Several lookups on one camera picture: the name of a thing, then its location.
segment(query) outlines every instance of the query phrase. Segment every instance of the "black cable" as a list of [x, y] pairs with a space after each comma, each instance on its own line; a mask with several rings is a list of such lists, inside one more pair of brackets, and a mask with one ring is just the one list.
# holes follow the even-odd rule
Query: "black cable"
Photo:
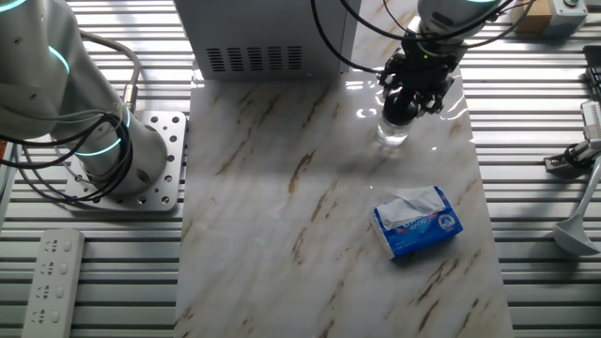
[[523, 4], [519, 4], [519, 5], [515, 5], [515, 6], [511, 6], [508, 9], [502, 11], [501, 13], [499, 13], [500, 15], [504, 15], [507, 14], [510, 10], [514, 9], [514, 8], [520, 8], [520, 7], [524, 7], [527, 6], [530, 2], [527, 3], [523, 3]]
[[86, 135], [87, 133], [89, 133], [89, 129], [86, 129], [84, 131], [81, 131], [73, 136], [70, 136], [66, 139], [63, 140], [56, 140], [56, 141], [52, 141], [52, 142], [30, 142], [30, 141], [24, 141], [24, 140], [19, 140], [16, 138], [12, 138], [10, 136], [6, 136], [6, 135], [0, 135], [0, 139], [11, 142], [15, 145], [21, 145], [21, 146], [62, 146], [65, 145], [69, 142], [73, 142], [77, 139], [80, 139], [81, 137], [83, 137], [84, 135]]
[[450, 34], [446, 34], [446, 35], [442, 35], [442, 36], [436, 36], [436, 37], [432, 37], [432, 38], [412, 38], [412, 37], [401, 37], [401, 36], [397, 36], [395, 34], [389, 33], [385, 30], [382, 30], [374, 25], [372, 25], [371, 23], [369, 23], [368, 21], [366, 21], [364, 18], [362, 18], [347, 2], [347, 0], [339, 0], [340, 3], [342, 4], [342, 6], [345, 7], [345, 9], [347, 10], [347, 12], [353, 17], [355, 18], [355, 20], [357, 20], [358, 22], [360, 22], [361, 24], [363, 24], [365, 27], [373, 30], [376, 33], [379, 33], [380, 35], [386, 37], [386, 38], [393, 38], [393, 39], [397, 39], [397, 40], [409, 40], [409, 41], [416, 41], [416, 42], [433, 42], [433, 41], [439, 41], [439, 40], [443, 40], [443, 39], [447, 39], [447, 38], [455, 38], [460, 36], [461, 34], [467, 33], [470, 30], [478, 27], [481, 24], [486, 23], [486, 21], [488, 21], [489, 19], [492, 19], [494, 17], [496, 17], [497, 15], [499, 15], [499, 12], [501, 12], [503, 9], [505, 9], [509, 4], [511, 4], [514, 0], [505, 0], [505, 2], [503, 2], [500, 6], [498, 6], [497, 8], [495, 8], [494, 10], [492, 10], [490, 13], [488, 13], [487, 15], [485, 15], [484, 18], [482, 18], [481, 20], [474, 22], [462, 29], [459, 29], [456, 32], [450, 33]]
[[313, 20], [316, 22], [317, 31], [319, 32], [319, 35], [321, 36], [323, 42], [326, 44], [326, 46], [328, 46], [328, 49], [330, 49], [330, 52], [336, 55], [336, 57], [338, 57], [340, 61], [344, 62], [346, 65], [351, 66], [354, 69], [360, 69], [373, 74], [379, 74], [378, 70], [358, 65], [345, 58], [342, 54], [338, 53], [338, 51], [336, 51], [336, 48], [334, 48], [334, 46], [332, 46], [331, 42], [328, 40], [328, 37], [326, 37], [326, 33], [323, 31], [323, 27], [321, 26], [321, 22], [319, 21], [319, 16], [317, 15], [316, 0], [311, 0], [311, 10], [313, 11]]
[[393, 19], [394, 23], [396, 23], [396, 25], [399, 26], [399, 28], [401, 28], [402, 30], [404, 30], [405, 33], [413, 33], [411, 31], [409, 31], [407, 28], [403, 27], [403, 25], [399, 21], [396, 20], [396, 18], [394, 17], [393, 13], [388, 8], [388, 0], [382, 0], [382, 3], [384, 4], [384, 8], [386, 8], [386, 12], [388, 13], [388, 15], [391, 17], [391, 19]]
[[477, 48], [477, 47], [482, 47], [482, 46], [485, 46], [485, 45], [487, 45], [489, 43], [495, 42], [496, 40], [498, 40], [500, 38], [506, 37], [509, 33], [513, 32], [524, 21], [524, 19], [526, 19], [526, 16], [528, 15], [528, 12], [530, 12], [530, 10], [532, 9], [532, 6], [534, 5], [535, 1], [536, 0], [531, 0], [531, 2], [528, 3], [528, 6], [524, 9], [524, 13], [522, 13], [522, 16], [519, 19], [517, 19], [517, 21], [515, 23], [513, 23], [511, 26], [509, 26], [509, 28], [507, 28], [505, 31], [503, 31], [502, 33], [500, 33], [496, 37], [490, 38], [490, 39], [482, 41], [482, 42], [478, 42], [478, 43], [474, 43], [474, 44], [471, 44], [471, 45], [467, 45], [467, 46], [464, 46], [462, 48]]
[[[104, 185], [102, 185], [100, 188], [98, 188], [95, 192], [92, 192], [88, 195], [82, 196], [82, 197], [74, 197], [74, 196], [69, 196], [66, 195], [65, 193], [59, 191], [58, 189], [56, 189], [55, 187], [53, 187], [51, 184], [49, 184], [48, 182], [46, 182], [41, 175], [38, 173], [37, 170], [32, 170], [34, 175], [38, 178], [38, 180], [40, 181], [41, 184], [45, 185], [49, 190], [59, 194], [60, 196], [62, 196], [62, 198], [58, 198], [55, 196], [51, 196], [43, 191], [41, 191], [40, 189], [38, 189], [38, 187], [35, 186], [35, 184], [29, 179], [29, 177], [27, 176], [26, 172], [24, 171], [23, 168], [19, 169], [19, 172], [21, 174], [21, 176], [23, 177], [23, 180], [35, 191], [37, 192], [39, 195], [41, 195], [44, 198], [53, 200], [55, 202], [61, 202], [61, 203], [78, 203], [78, 202], [84, 202], [84, 201], [93, 201], [96, 199], [100, 199], [104, 196], [106, 196], [107, 194], [111, 193], [125, 178], [126, 174], [130, 171], [131, 168], [131, 162], [133, 159], [133, 155], [132, 155], [132, 145], [130, 142], [130, 136], [129, 136], [129, 131], [128, 129], [123, 125], [123, 123], [121, 123], [121, 125], [119, 125], [119, 128], [116, 129], [116, 131], [118, 131], [117, 133], [119, 133], [119, 137], [121, 137], [122, 142], [121, 144], [121, 152], [120, 154], [124, 154], [123, 157], [125, 157], [127, 160], [125, 162], [122, 162], [122, 165], [119, 166], [119, 170], [117, 170], [117, 172], [115, 173], [113, 179], [109, 179], [107, 181], [107, 183], [105, 183]], [[29, 156], [29, 153], [26, 149], [26, 147], [23, 148], [23, 154], [25, 155], [25, 158], [27, 159], [27, 162], [29, 164], [32, 163], [31, 158]]]
[[85, 140], [87, 140], [87, 138], [92, 135], [92, 132], [94, 132], [94, 130], [96, 129], [96, 127], [99, 126], [100, 124], [106, 122], [107, 120], [109, 120], [109, 121], [113, 120], [113, 122], [118, 121], [118, 119], [116, 119], [116, 117], [113, 116], [113, 115], [104, 115], [98, 121], [96, 121], [96, 123], [94, 123], [92, 126], [90, 126], [89, 128], [87, 128], [84, 131], [84, 135], [80, 138], [80, 140], [77, 143], [77, 145], [75, 145], [73, 147], [73, 149], [69, 153], [67, 153], [66, 155], [64, 155], [62, 157], [59, 157], [58, 159], [56, 159], [54, 161], [49, 161], [49, 162], [42, 163], [42, 164], [20, 164], [20, 163], [15, 163], [15, 162], [12, 162], [12, 161], [0, 160], [0, 163], [4, 164], [6, 166], [9, 166], [9, 167], [19, 168], [19, 169], [43, 169], [43, 168], [51, 167], [51, 166], [53, 166], [55, 164], [59, 164], [60, 162], [68, 159], [73, 154], [75, 154], [77, 152], [77, 150], [79, 150], [84, 145]]
[[129, 85], [137, 85], [138, 78], [140, 77], [140, 70], [142, 68], [140, 65], [140, 59], [138, 58], [138, 55], [136, 55], [128, 47], [126, 47], [112, 39], [99, 37], [96, 34], [88, 33], [83, 30], [80, 30], [79, 33], [82, 36], [82, 38], [87, 38], [92, 42], [101, 44], [103, 46], [120, 51], [123, 54], [125, 54], [131, 60], [131, 62], [133, 62], [133, 74], [131, 75]]

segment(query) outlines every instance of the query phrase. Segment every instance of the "tissue box label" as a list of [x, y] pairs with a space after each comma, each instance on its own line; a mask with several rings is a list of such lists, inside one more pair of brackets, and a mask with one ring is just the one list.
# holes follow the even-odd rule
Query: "tissue box label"
[[379, 226], [379, 231], [392, 251], [393, 257], [391, 258], [414, 253], [451, 238], [463, 230], [461, 222], [444, 193], [438, 187], [435, 189], [446, 206], [444, 210], [392, 230], [386, 230], [378, 209], [374, 209], [374, 218]]

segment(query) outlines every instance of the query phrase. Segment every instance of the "power strip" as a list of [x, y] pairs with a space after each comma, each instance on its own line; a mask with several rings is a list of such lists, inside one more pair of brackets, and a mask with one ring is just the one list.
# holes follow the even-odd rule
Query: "power strip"
[[23, 338], [69, 338], [84, 241], [74, 229], [41, 235]]

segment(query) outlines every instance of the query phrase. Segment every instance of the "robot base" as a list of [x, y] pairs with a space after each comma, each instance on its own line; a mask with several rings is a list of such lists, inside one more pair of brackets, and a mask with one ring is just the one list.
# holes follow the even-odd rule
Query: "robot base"
[[[161, 177], [148, 189], [131, 195], [108, 195], [100, 200], [83, 202], [84, 207], [66, 205], [71, 212], [88, 213], [105, 210], [122, 212], [169, 212], [177, 206], [179, 179], [182, 172], [186, 116], [180, 112], [137, 112], [138, 119], [159, 132], [167, 145], [167, 164]], [[73, 157], [71, 169], [85, 177], [80, 161]], [[82, 196], [96, 187], [69, 175], [65, 193]]]

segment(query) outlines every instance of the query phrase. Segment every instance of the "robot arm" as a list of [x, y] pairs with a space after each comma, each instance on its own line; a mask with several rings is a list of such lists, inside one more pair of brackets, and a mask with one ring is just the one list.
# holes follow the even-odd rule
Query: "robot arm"
[[[139, 192], [161, 175], [163, 139], [133, 116], [92, 62], [64, 0], [0, 0], [0, 64], [0, 135], [21, 141], [50, 133], [69, 140], [89, 131], [84, 142], [65, 146], [77, 146], [87, 173], [100, 177], [98, 187], [114, 180], [116, 167], [127, 170], [113, 194]], [[97, 125], [102, 115], [116, 116], [127, 129], [131, 161], [124, 161], [130, 145], [120, 145], [116, 126]]]
[[449, 74], [467, 49], [464, 39], [482, 29], [500, 1], [419, 1], [421, 21], [406, 33], [401, 48], [378, 75], [384, 87], [382, 113], [389, 122], [405, 125], [415, 117], [441, 111], [442, 99], [453, 84]]

